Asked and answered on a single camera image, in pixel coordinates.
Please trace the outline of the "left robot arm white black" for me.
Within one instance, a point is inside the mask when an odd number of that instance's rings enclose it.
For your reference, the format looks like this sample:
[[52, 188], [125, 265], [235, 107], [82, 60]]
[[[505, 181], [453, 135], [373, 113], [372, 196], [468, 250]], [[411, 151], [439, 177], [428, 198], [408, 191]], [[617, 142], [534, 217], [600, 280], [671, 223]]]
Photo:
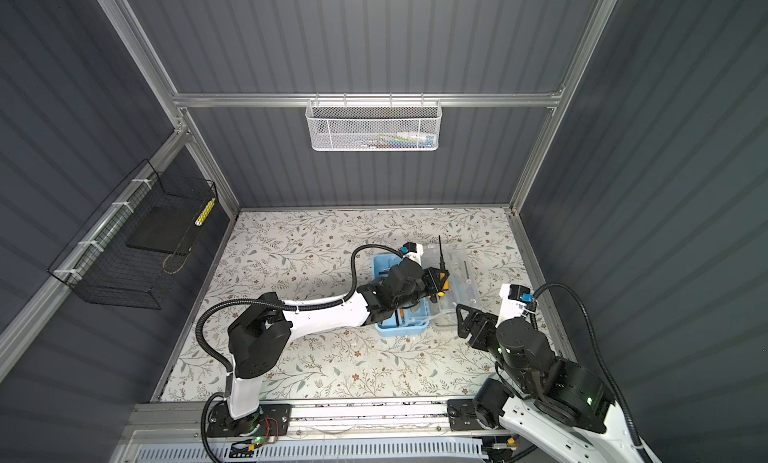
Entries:
[[324, 301], [289, 302], [279, 299], [274, 292], [267, 293], [266, 303], [285, 307], [251, 305], [228, 328], [232, 365], [226, 390], [229, 415], [240, 419], [258, 409], [264, 376], [293, 341], [340, 328], [381, 323], [426, 298], [437, 299], [446, 291], [448, 277], [444, 265], [423, 267], [404, 258], [358, 287], [348, 300], [331, 297]]

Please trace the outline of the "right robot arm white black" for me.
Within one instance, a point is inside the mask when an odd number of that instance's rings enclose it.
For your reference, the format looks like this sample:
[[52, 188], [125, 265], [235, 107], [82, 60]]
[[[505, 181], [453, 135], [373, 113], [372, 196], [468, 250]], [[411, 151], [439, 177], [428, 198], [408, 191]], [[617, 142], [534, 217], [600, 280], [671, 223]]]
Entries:
[[523, 437], [558, 462], [654, 462], [627, 426], [619, 396], [580, 364], [554, 353], [524, 317], [500, 320], [467, 305], [456, 308], [457, 334], [494, 360], [473, 398], [486, 429]]

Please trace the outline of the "clear handled precision screwdriver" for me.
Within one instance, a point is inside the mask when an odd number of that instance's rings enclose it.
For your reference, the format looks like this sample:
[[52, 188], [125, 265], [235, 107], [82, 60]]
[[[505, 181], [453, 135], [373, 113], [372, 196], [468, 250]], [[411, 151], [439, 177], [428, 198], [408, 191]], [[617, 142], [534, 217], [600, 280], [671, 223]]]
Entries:
[[469, 271], [468, 271], [468, 265], [466, 261], [462, 261], [462, 267], [463, 267], [463, 274], [464, 274], [464, 286], [465, 288], [469, 288], [469, 285], [471, 283], [471, 279], [469, 277]]

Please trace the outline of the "light blue plastic tool box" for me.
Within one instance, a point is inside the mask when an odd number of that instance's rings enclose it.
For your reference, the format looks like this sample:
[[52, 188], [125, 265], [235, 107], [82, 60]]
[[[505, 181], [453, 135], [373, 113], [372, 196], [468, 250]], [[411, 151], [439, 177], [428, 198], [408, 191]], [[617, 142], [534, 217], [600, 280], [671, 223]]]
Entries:
[[[386, 276], [389, 269], [400, 261], [400, 258], [391, 254], [375, 255], [372, 259], [373, 276]], [[429, 300], [423, 298], [418, 305], [398, 309], [390, 318], [376, 323], [375, 328], [383, 338], [417, 336], [429, 326], [430, 316]]]

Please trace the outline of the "orange handled screwdriver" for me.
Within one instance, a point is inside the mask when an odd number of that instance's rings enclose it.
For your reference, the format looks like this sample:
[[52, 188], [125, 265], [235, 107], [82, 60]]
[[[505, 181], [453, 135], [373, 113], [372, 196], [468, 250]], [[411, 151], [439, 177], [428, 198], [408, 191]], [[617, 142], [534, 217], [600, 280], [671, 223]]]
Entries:
[[439, 298], [442, 298], [447, 292], [446, 284], [448, 283], [448, 278], [450, 276], [450, 273], [446, 267], [441, 237], [438, 237], [438, 251], [439, 251], [439, 268], [438, 268], [437, 296]]

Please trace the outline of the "clear tool box lid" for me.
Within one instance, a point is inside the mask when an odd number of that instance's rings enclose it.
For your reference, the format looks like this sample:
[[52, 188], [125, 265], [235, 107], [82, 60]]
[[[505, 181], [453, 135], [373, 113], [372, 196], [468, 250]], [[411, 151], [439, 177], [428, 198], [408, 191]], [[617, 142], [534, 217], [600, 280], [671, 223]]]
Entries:
[[[438, 298], [436, 303], [429, 301], [431, 310], [429, 323], [438, 330], [455, 331], [457, 327], [456, 305], [465, 304], [477, 308], [480, 306], [481, 298], [468, 253], [456, 246], [444, 246], [443, 252], [446, 267], [450, 273], [447, 292], [442, 298]], [[464, 286], [462, 261], [466, 261], [468, 265], [469, 277], [471, 279], [469, 288]], [[439, 266], [437, 244], [429, 244], [425, 247], [422, 263], [426, 267]]]

